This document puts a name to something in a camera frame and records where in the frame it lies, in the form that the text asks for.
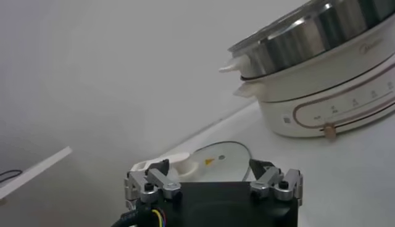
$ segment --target white table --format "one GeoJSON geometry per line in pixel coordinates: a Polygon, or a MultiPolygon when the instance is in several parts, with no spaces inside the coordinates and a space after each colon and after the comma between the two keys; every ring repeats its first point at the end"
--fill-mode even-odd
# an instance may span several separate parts
{"type": "Polygon", "coordinates": [[[304,174],[300,226],[394,226],[395,115],[349,133],[324,138],[284,138],[266,128],[257,103],[166,154],[235,140],[255,159],[304,174]]]}

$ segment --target screw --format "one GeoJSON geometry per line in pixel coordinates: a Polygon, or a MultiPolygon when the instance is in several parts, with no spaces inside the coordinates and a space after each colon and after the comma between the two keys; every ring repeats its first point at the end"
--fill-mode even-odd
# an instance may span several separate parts
{"type": "Polygon", "coordinates": [[[144,185],[144,191],[148,192],[148,191],[153,191],[154,190],[154,185],[151,183],[146,183],[144,185]]]}
{"type": "Polygon", "coordinates": [[[289,184],[288,184],[287,181],[281,181],[280,183],[278,183],[278,187],[279,187],[280,189],[288,189],[289,184]]]}

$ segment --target metal rim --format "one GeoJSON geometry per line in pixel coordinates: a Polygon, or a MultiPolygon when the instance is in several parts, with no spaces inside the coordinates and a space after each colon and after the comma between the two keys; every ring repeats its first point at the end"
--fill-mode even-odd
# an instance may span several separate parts
{"type": "Polygon", "coordinates": [[[395,12],[395,0],[313,0],[238,42],[233,57],[247,55],[251,80],[330,51],[375,27],[395,12]]]}

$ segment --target black cable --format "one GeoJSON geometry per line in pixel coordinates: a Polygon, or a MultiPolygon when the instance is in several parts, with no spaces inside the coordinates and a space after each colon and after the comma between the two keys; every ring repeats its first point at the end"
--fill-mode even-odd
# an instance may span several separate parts
{"type": "Polygon", "coordinates": [[[8,176],[8,177],[6,177],[4,179],[1,179],[0,180],[0,184],[5,182],[5,181],[7,181],[7,180],[9,180],[9,179],[16,178],[17,176],[21,175],[23,173],[23,171],[22,170],[8,170],[8,171],[0,173],[0,176],[6,175],[8,173],[16,173],[16,174],[8,176]]]}
{"type": "Polygon", "coordinates": [[[149,221],[151,216],[151,208],[149,206],[143,206],[137,210],[132,210],[122,214],[119,220],[117,220],[111,227],[129,227],[133,225],[140,225],[149,221]]]}

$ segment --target cable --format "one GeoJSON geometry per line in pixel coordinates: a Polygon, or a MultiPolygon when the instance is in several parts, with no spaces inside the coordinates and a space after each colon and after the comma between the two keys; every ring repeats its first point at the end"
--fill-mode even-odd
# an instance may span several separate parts
{"type": "Polygon", "coordinates": [[[7,181],[7,180],[9,180],[9,179],[16,178],[17,176],[21,175],[23,173],[23,171],[22,170],[8,170],[8,171],[0,173],[0,176],[6,175],[8,173],[16,173],[16,174],[14,174],[12,176],[8,176],[8,177],[6,177],[4,179],[1,179],[0,180],[0,184],[5,182],[5,181],[7,181]]]}
{"type": "Polygon", "coordinates": [[[163,218],[163,226],[165,227],[166,224],[167,224],[165,212],[164,212],[161,208],[159,208],[159,207],[157,207],[156,209],[157,209],[157,210],[160,212],[160,214],[162,215],[162,218],[163,218]]]}
{"type": "Polygon", "coordinates": [[[162,215],[160,214],[160,212],[158,210],[152,210],[153,213],[156,214],[156,216],[158,216],[158,221],[159,221],[159,227],[164,227],[163,226],[163,222],[162,222],[162,215]]]}

